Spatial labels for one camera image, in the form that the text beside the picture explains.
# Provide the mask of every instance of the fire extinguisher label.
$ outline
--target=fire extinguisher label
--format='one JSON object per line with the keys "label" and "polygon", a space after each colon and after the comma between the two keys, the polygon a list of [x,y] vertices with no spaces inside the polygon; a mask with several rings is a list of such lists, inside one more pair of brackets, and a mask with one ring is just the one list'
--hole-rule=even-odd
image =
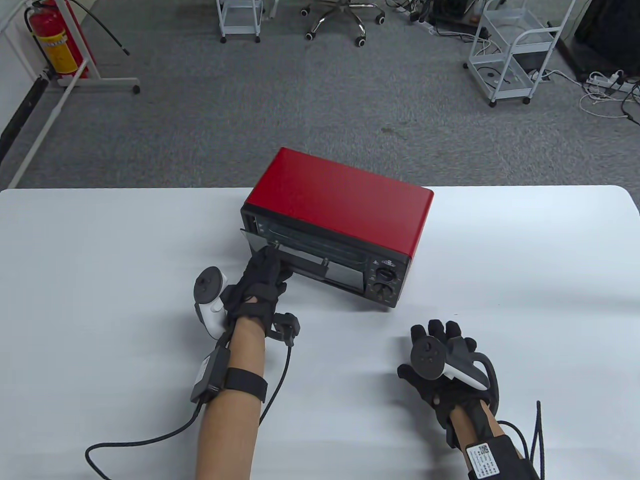
{"label": "fire extinguisher label", "polygon": [[54,36],[39,36],[37,38],[57,73],[61,75],[72,74],[79,68],[67,46],[66,31]]}

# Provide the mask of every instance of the forearm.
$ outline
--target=forearm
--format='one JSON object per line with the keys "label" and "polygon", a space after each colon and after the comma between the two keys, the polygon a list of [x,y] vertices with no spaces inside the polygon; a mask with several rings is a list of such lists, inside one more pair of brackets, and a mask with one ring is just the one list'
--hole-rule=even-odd
{"label": "forearm", "polygon": [[[493,436],[505,435],[504,430],[502,430],[502,427],[500,427],[500,424],[497,422],[497,420],[489,410],[487,404],[483,401],[480,401],[480,403],[484,412],[486,413]],[[469,458],[467,457],[466,448],[468,445],[472,445],[478,441],[474,426],[471,423],[471,420],[469,419],[467,413],[460,406],[455,407],[455,409],[451,412],[449,418],[451,419],[453,428],[456,431],[460,449],[462,450],[462,453],[465,456],[465,461],[467,462],[467,468],[471,470],[471,463],[469,462]]]}
{"label": "forearm", "polygon": [[[260,323],[239,318],[229,350],[229,367],[264,376]],[[207,405],[200,427],[196,480],[249,479],[260,409],[259,399],[238,390],[223,390]]]}

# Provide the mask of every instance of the metal cart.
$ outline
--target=metal cart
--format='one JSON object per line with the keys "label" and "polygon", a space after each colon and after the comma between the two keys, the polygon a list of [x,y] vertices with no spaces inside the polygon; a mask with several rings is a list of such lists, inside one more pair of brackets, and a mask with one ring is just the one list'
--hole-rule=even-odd
{"label": "metal cart", "polygon": [[[571,1],[562,23],[556,27],[545,27],[527,10],[527,0],[522,0],[519,8],[490,10],[491,4],[497,1],[500,0],[486,2],[468,62],[463,66],[469,69],[484,91],[490,107],[495,107],[501,99],[522,99],[524,104],[529,104],[556,47],[558,34],[564,29],[573,10],[575,0]],[[483,54],[476,54],[476,47],[478,41],[482,41],[480,35],[484,28],[499,52],[484,54],[482,51]],[[547,55],[536,80],[533,81],[513,56],[536,52],[547,52]]]}
{"label": "metal cart", "polygon": [[[255,35],[255,43],[260,43],[260,24],[262,20],[262,0],[216,0],[218,7],[218,20],[220,21],[220,43],[227,42],[227,35],[251,34]],[[232,8],[249,8],[253,16],[252,23],[247,25],[228,25],[227,14]]]}

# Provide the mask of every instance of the oven knob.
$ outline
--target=oven knob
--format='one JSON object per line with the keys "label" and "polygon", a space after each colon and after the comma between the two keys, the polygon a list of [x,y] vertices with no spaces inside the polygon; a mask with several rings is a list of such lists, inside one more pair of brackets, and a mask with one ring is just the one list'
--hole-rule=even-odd
{"label": "oven knob", "polygon": [[376,270],[376,277],[381,282],[390,283],[396,279],[396,272],[389,268],[379,268]]}
{"label": "oven knob", "polygon": [[389,285],[385,284],[373,284],[372,288],[379,300],[389,298],[394,292]]}

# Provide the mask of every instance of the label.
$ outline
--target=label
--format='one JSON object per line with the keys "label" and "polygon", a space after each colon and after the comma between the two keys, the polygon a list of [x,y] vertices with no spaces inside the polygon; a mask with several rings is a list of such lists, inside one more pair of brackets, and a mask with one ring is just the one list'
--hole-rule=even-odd
{"label": "label", "polygon": [[78,64],[67,45],[67,32],[62,31],[58,35],[39,36],[37,38],[57,73],[61,75],[72,74],[78,69]]}
{"label": "label", "polygon": [[488,444],[475,445],[467,449],[467,456],[478,480],[500,473]]}
{"label": "label", "polygon": [[194,385],[199,383],[200,380],[202,380],[202,377],[204,377],[204,372],[207,369],[207,365],[209,365],[210,358],[211,358],[211,355],[209,355],[207,358],[202,360],[202,363],[200,364],[200,370],[198,370],[198,374],[196,375],[196,381],[193,383]]}

